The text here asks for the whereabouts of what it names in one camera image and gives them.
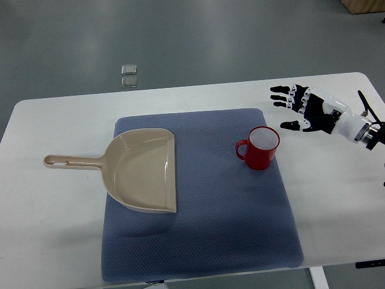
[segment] table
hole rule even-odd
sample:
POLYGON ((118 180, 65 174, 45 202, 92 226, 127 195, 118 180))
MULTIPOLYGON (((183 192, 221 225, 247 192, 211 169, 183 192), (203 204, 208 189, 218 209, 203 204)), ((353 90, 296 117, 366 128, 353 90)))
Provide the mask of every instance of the table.
POLYGON ((0 287, 105 284, 100 248, 106 191, 100 173, 47 169, 42 160, 48 154, 98 157, 119 118, 145 114, 261 109, 281 136, 276 156, 297 223, 302 267, 385 258, 385 147, 369 151, 339 135, 281 129, 281 122, 301 116, 273 106, 270 87, 292 84, 321 88, 357 114, 363 111, 361 90, 385 119, 383 101, 361 73, 18 103, 0 143, 0 287))

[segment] concrete floor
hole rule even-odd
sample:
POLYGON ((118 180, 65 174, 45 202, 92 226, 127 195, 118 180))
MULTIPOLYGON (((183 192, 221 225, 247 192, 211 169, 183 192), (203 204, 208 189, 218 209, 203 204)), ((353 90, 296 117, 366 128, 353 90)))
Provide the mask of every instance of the concrete floor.
MULTIPOLYGON (((384 17, 339 0, 0 0, 0 138, 19 101, 122 91, 128 63, 129 90, 361 72, 384 99, 384 17)), ((331 289, 384 288, 384 267, 324 270, 331 289)), ((170 284, 197 287, 313 288, 308 270, 170 284)))

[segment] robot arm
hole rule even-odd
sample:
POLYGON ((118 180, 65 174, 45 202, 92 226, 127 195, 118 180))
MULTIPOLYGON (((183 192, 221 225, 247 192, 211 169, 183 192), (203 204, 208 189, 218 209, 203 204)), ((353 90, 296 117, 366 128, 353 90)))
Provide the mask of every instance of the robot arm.
POLYGON ((351 112, 350 108, 328 93, 298 84, 271 87, 276 107, 286 107, 302 114, 301 121, 283 122, 281 128, 293 131, 324 131, 328 134, 340 134, 348 140, 358 143, 362 141, 368 149, 372 149, 379 141, 385 142, 385 127, 380 130, 368 118, 351 112))

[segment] mug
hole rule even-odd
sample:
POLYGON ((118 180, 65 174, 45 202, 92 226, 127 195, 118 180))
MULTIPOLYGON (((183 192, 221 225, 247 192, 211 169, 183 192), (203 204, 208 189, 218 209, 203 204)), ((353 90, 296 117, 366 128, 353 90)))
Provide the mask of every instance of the mug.
POLYGON ((268 126, 257 126, 250 131, 248 139, 236 143, 236 155, 249 168, 265 170, 270 166, 279 143, 280 138, 275 130, 268 126), (243 145, 246 145, 245 155, 238 152, 243 145))

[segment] blue cushion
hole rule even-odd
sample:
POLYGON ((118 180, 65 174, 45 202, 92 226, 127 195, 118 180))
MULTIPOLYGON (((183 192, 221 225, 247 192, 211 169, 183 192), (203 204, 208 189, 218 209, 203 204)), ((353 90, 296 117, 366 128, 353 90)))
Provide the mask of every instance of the blue cushion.
POLYGON ((260 172, 235 154, 236 142, 260 125, 266 125, 262 112, 251 108, 119 119, 114 136, 137 128, 175 135, 178 212, 139 213, 107 195, 103 279, 143 282, 301 265, 276 159, 260 172))

